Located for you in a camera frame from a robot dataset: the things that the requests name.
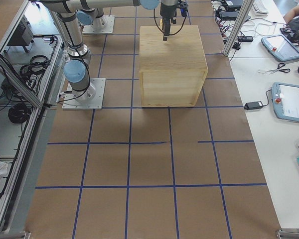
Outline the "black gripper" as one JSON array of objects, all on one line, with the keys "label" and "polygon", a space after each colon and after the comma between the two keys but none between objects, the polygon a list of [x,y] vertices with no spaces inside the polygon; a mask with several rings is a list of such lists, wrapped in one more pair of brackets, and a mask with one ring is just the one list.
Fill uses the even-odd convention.
[{"label": "black gripper", "polygon": [[160,15],[162,17],[163,41],[167,41],[170,35],[170,23],[176,24],[177,5],[160,5]]}]

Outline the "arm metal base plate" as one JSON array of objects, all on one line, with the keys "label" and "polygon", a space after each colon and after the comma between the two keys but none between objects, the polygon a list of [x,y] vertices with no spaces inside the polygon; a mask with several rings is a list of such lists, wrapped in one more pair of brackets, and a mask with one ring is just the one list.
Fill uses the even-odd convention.
[{"label": "arm metal base plate", "polygon": [[80,97],[79,92],[74,91],[66,94],[62,102],[63,110],[101,110],[103,105],[104,91],[105,91],[105,78],[91,78],[90,87]]},{"label": "arm metal base plate", "polygon": [[114,29],[115,16],[103,15],[100,18],[94,19],[91,25],[86,25],[83,28],[85,35],[104,35],[112,34]]}]

